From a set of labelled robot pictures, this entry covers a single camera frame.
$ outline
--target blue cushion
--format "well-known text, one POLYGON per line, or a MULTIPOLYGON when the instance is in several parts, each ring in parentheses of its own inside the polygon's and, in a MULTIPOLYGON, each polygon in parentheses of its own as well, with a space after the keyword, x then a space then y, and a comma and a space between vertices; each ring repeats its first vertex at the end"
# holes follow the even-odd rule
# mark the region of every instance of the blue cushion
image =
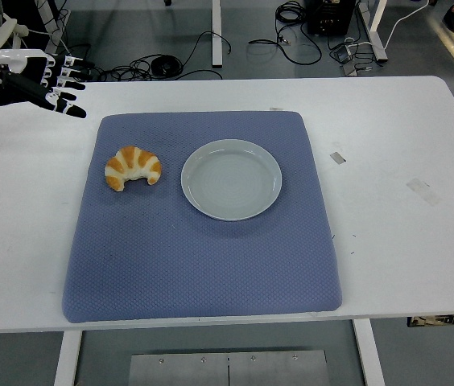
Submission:
POLYGON ((140 113, 100 126, 64 287, 70 322, 335 310, 336 254, 301 116, 283 111, 140 113), (277 160, 283 188, 248 220, 226 222, 184 197, 180 172, 202 145, 236 138, 277 160), (160 180, 105 183, 123 146, 157 154, 160 180))

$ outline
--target white tape strip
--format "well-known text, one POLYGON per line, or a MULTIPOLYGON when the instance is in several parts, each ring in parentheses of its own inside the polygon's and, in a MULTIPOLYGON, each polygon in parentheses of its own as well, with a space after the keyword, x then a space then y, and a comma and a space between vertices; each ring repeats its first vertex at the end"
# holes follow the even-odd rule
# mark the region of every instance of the white tape strip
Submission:
POLYGON ((440 202, 440 197, 427 185, 424 181, 419 179, 412 179, 406 184, 412 191, 417 193, 424 201, 433 207, 440 202))
POLYGON ((341 157, 340 153, 338 152, 332 153, 331 158, 334 159, 338 165, 341 165, 343 162, 346 162, 345 158, 341 157))

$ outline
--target white stand leg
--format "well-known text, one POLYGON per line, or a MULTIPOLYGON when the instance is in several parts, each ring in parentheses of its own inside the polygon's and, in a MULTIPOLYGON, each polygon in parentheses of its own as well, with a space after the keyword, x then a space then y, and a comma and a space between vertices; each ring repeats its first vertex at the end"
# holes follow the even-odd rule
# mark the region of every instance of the white stand leg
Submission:
POLYGON ((382 376, 378 348, 375 345, 370 319, 354 319, 353 326, 365 375, 365 384, 367 386, 384 386, 385 379, 382 376))
POLYGON ((369 36, 369 41, 372 43, 372 49, 374 50, 375 59, 378 62, 386 62, 388 60, 385 49, 382 46, 381 39, 379 39, 378 35, 378 25, 381 22, 385 6, 386 0, 378 0, 374 14, 370 13, 369 7, 366 3, 362 2, 358 6, 361 18, 363 19, 366 34, 369 36))
MULTIPOLYGON (((212 31, 221 35, 221 9, 220 0, 213 0, 212 31)), ((221 38, 213 34, 213 67, 222 66, 221 38)))
POLYGON ((74 385, 81 338, 82 331, 64 332, 63 342, 60 346, 59 363, 57 364, 54 386, 74 385))

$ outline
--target black box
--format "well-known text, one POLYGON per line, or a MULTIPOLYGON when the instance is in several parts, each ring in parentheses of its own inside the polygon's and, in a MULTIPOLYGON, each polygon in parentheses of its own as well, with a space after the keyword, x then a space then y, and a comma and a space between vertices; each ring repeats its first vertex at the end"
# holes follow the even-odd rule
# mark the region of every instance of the black box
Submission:
POLYGON ((307 32, 347 35, 356 0, 306 0, 307 32))

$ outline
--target robotic hand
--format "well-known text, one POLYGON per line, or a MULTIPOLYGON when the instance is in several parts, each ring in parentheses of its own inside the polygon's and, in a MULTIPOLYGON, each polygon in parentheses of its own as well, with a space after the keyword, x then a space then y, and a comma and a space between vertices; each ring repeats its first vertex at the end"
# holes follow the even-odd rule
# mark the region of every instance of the robotic hand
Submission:
POLYGON ((73 105, 76 97, 61 88, 83 90, 75 81, 90 80, 87 74, 72 69, 85 66, 71 56, 51 56, 36 49, 0 50, 0 105, 29 101, 44 109, 84 118, 83 109, 73 105))

